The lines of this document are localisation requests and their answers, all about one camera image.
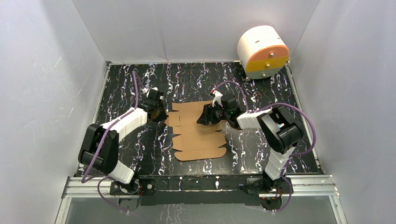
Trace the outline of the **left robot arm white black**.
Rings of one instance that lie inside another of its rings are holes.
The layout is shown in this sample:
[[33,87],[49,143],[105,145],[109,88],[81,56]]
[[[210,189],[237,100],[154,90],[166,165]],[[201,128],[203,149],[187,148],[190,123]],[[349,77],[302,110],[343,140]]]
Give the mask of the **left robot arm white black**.
[[78,162],[112,178],[128,194],[141,189],[135,172],[119,160],[119,144],[135,129],[167,119],[165,94],[157,88],[144,90],[146,97],[124,114],[102,125],[88,126]]

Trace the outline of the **brown cardboard box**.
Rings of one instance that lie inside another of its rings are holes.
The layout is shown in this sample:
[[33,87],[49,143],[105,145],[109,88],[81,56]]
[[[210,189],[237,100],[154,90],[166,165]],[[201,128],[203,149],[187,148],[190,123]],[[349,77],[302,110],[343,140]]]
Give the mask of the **brown cardboard box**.
[[204,126],[197,124],[204,105],[211,101],[172,103],[172,111],[165,120],[172,127],[175,137],[172,148],[180,161],[195,161],[221,158],[226,154],[225,134],[222,124]]

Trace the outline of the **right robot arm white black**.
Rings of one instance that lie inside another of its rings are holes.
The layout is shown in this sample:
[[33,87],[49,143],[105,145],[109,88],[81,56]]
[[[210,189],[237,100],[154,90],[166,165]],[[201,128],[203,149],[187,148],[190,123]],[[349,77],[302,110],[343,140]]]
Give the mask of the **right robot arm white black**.
[[269,161],[260,178],[247,181],[239,188],[248,194],[276,193],[286,181],[286,165],[303,138],[304,132],[283,105],[266,110],[241,110],[230,94],[214,94],[212,103],[205,104],[197,124],[208,126],[227,121],[235,129],[260,129],[270,146]]

